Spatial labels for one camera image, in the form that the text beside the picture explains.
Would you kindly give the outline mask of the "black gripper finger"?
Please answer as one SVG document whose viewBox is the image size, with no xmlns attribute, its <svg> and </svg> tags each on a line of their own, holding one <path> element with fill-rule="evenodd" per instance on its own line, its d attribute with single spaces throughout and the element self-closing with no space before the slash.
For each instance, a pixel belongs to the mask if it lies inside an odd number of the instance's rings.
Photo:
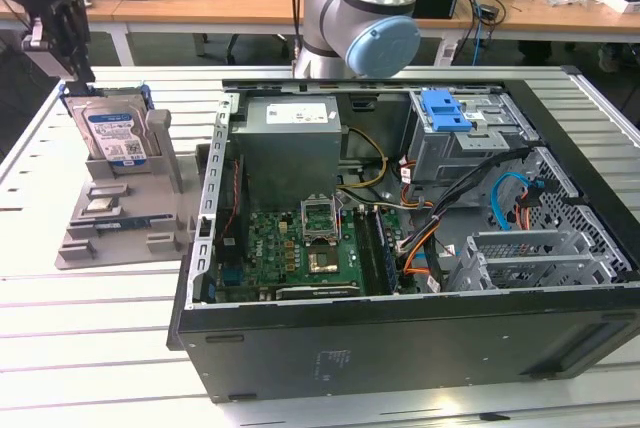
<svg viewBox="0 0 640 428">
<path fill-rule="evenodd" d="M 90 31 L 84 0 L 60 0 L 52 9 L 53 37 L 70 80 L 70 92 L 88 96 L 95 75 L 89 63 Z"/>
</svg>

